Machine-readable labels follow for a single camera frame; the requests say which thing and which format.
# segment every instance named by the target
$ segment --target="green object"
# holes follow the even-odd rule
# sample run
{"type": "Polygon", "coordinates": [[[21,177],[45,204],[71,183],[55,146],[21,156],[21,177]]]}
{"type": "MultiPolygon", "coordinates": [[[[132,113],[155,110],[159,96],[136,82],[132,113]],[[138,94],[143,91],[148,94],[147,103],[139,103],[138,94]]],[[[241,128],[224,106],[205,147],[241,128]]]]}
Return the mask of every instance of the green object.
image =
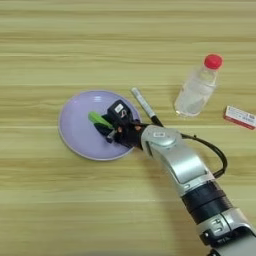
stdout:
{"type": "Polygon", "coordinates": [[[106,125],[108,128],[113,129],[113,126],[106,121],[99,113],[95,112],[95,111],[91,111],[88,114],[88,119],[93,123],[93,124],[104,124],[106,125]]]}

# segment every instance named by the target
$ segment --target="wooden surface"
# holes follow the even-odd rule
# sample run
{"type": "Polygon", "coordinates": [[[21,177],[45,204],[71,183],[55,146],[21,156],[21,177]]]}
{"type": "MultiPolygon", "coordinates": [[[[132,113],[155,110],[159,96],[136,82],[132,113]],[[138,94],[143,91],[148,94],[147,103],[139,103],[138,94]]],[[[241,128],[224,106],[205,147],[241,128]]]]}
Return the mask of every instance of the wooden surface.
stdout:
{"type": "Polygon", "coordinates": [[[120,93],[141,111],[129,92],[136,85],[166,125],[222,148],[229,169],[219,182],[256,225],[255,131],[222,118],[228,104],[256,113],[255,13],[254,0],[1,0],[0,255],[208,252],[142,152],[99,163],[64,146],[58,114],[89,89],[120,93]],[[224,57],[218,90],[199,117],[176,117],[181,84],[212,52],[224,57]]]}

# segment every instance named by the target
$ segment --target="marker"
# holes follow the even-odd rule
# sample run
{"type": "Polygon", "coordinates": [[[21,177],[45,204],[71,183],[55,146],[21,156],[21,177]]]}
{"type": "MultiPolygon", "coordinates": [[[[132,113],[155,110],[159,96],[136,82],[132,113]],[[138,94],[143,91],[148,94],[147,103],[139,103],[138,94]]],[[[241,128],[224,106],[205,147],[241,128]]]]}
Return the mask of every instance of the marker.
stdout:
{"type": "Polygon", "coordinates": [[[136,87],[132,88],[131,92],[132,92],[133,96],[137,99],[137,101],[140,103],[140,105],[142,106],[144,111],[147,113],[147,115],[150,117],[151,121],[155,125],[163,126],[163,124],[161,123],[161,121],[158,119],[155,112],[153,111],[153,109],[150,107],[148,102],[143,98],[143,96],[140,93],[140,91],[138,90],[138,88],[136,88],[136,87]]]}

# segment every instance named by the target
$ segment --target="black object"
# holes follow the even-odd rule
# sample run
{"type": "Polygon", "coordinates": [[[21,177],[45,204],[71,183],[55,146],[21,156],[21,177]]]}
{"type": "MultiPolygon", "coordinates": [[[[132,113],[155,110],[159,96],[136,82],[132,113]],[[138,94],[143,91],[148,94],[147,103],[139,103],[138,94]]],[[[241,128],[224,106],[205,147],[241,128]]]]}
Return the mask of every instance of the black object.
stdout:
{"type": "Polygon", "coordinates": [[[110,129],[104,124],[94,124],[95,128],[106,137],[107,142],[115,141],[128,148],[142,149],[141,135],[148,124],[134,120],[130,108],[122,100],[115,101],[107,109],[107,114],[102,117],[114,127],[110,129]]]}
{"type": "Polygon", "coordinates": [[[207,256],[220,256],[219,253],[215,250],[211,250],[210,254],[208,254],[207,256]]]}
{"type": "Polygon", "coordinates": [[[153,124],[158,125],[158,126],[161,126],[161,127],[164,127],[163,124],[162,124],[162,122],[158,119],[157,116],[152,116],[152,117],[151,117],[151,120],[152,120],[153,124]]]}
{"type": "Polygon", "coordinates": [[[182,200],[197,224],[233,207],[216,182],[208,182],[188,192],[182,200]]]}

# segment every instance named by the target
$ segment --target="water bottle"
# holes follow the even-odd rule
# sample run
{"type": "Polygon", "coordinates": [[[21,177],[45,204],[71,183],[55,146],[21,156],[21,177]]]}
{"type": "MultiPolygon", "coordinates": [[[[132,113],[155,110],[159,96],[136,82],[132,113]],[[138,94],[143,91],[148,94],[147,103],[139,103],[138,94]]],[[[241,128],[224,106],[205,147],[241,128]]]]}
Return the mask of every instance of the water bottle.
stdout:
{"type": "Polygon", "coordinates": [[[174,103],[178,115],[192,117],[200,114],[217,86],[217,71],[221,64],[219,55],[210,54],[204,65],[191,74],[174,103]]]}

